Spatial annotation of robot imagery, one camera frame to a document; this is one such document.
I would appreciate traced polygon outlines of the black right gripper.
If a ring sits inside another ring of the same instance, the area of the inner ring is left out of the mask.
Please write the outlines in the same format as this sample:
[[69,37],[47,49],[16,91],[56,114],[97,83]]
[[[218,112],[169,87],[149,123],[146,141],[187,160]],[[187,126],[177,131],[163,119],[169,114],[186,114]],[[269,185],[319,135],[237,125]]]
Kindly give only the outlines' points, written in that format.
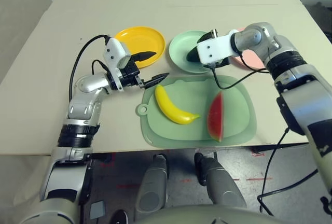
[[[217,29],[212,29],[211,31],[203,34],[198,39],[198,43],[201,43],[203,41],[206,41],[206,40],[209,40],[209,39],[212,39],[212,38],[217,38],[217,37],[218,37]],[[219,61],[216,61],[216,62],[213,62],[213,63],[208,63],[208,64],[204,65],[204,67],[205,68],[220,68],[220,67],[227,66],[229,64],[230,64],[229,59],[228,59],[228,57],[226,57],[222,60],[219,60]]]

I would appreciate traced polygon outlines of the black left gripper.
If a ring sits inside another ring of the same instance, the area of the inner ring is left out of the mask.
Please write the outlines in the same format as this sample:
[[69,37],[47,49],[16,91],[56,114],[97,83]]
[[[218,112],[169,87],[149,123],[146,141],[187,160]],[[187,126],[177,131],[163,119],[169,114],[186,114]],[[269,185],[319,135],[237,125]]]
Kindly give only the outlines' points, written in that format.
[[148,89],[156,86],[160,82],[162,82],[169,73],[162,73],[156,76],[153,76],[149,81],[143,82],[143,80],[139,77],[140,70],[138,69],[135,62],[142,62],[151,57],[153,57],[156,52],[153,51],[144,51],[131,55],[131,60],[133,62],[128,62],[124,68],[120,69],[122,77],[120,78],[120,82],[122,87],[131,87],[131,86],[139,86],[140,88]]

